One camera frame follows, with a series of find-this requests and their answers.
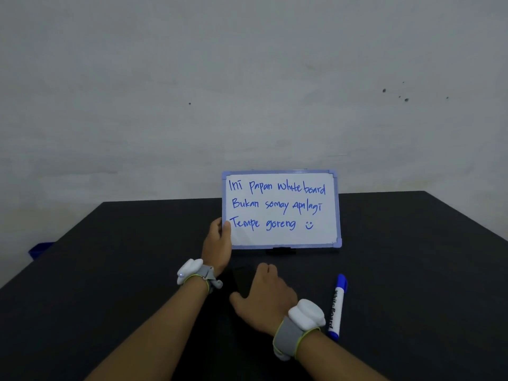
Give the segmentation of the person's left forearm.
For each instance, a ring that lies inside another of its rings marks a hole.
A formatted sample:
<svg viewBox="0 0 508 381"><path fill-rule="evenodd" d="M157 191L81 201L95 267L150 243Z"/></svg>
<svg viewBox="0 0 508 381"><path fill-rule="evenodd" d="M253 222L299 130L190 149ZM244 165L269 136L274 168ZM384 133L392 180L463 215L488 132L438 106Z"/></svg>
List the person's left forearm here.
<svg viewBox="0 0 508 381"><path fill-rule="evenodd" d="M208 294L202 277L190 277L85 381L170 381Z"/></svg>

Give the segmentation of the small blue-framed whiteboard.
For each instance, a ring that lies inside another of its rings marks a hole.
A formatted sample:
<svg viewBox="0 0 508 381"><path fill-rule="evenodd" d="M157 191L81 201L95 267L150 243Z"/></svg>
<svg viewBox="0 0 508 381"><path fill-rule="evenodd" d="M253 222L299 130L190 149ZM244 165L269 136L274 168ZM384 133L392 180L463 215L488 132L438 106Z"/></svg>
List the small blue-framed whiteboard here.
<svg viewBox="0 0 508 381"><path fill-rule="evenodd" d="M234 250L342 247L334 170L225 171L221 187Z"/></svg>

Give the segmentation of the blue-capped white whiteboard marker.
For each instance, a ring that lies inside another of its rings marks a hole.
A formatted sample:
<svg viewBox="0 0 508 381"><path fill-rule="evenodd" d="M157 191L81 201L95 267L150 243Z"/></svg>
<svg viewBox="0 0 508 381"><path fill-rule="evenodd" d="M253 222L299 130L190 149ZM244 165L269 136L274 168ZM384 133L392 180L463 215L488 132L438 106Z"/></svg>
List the blue-capped white whiteboard marker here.
<svg viewBox="0 0 508 381"><path fill-rule="evenodd" d="M335 283L332 299L330 319L328 322L327 335L335 342L339 340L342 308L345 294L347 293L348 281L344 274L339 274Z"/></svg>

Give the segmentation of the person's right hand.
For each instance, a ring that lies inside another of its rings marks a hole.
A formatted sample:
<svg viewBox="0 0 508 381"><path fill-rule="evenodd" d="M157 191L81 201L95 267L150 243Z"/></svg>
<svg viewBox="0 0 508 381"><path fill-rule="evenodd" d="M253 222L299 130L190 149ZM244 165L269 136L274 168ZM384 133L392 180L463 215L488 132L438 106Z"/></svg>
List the person's right hand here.
<svg viewBox="0 0 508 381"><path fill-rule="evenodd" d="M258 332L274 337L289 310L296 306L296 292L279 277L273 264L258 265L249 297L253 308L251 316L238 316Z"/></svg>

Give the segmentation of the person's right forearm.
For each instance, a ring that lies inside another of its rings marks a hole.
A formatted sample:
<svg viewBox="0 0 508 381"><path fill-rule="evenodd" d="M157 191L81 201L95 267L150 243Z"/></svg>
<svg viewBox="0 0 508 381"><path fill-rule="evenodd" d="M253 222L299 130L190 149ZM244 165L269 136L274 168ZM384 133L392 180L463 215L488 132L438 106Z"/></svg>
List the person's right forearm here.
<svg viewBox="0 0 508 381"><path fill-rule="evenodd" d="M295 359L314 381L389 381L320 330L300 340Z"/></svg>

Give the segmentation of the black flat eraser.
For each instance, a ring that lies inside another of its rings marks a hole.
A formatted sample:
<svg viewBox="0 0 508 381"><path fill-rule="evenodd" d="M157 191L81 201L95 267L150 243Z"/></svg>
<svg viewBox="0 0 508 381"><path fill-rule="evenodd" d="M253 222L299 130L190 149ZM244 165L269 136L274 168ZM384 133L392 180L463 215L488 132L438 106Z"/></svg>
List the black flat eraser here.
<svg viewBox="0 0 508 381"><path fill-rule="evenodd" d="M233 290L238 292L241 297L247 298L255 275L256 268L251 265L233 268Z"/></svg>

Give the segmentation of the blue plastic object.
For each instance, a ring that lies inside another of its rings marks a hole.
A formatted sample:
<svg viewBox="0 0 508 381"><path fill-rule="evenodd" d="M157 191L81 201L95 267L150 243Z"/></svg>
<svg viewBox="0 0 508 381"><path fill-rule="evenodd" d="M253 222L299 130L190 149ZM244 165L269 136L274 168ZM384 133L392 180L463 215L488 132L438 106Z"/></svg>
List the blue plastic object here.
<svg viewBox="0 0 508 381"><path fill-rule="evenodd" d="M42 243L37 243L35 246L33 246L29 251L29 256L31 257L31 259L34 261L36 260L39 256L41 256L45 251L47 251L52 245L54 244L54 242L42 242Z"/></svg>

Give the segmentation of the person's left hand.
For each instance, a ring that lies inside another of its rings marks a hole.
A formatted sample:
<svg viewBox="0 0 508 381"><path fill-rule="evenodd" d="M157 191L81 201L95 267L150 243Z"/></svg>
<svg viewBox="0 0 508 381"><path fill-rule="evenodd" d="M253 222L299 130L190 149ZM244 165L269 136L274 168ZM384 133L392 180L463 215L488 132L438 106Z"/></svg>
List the person's left hand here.
<svg viewBox="0 0 508 381"><path fill-rule="evenodd" d="M215 278L224 272L232 253L232 245L223 245L220 240L223 223L222 218L218 218L210 224L201 254L204 265L213 268Z"/></svg>

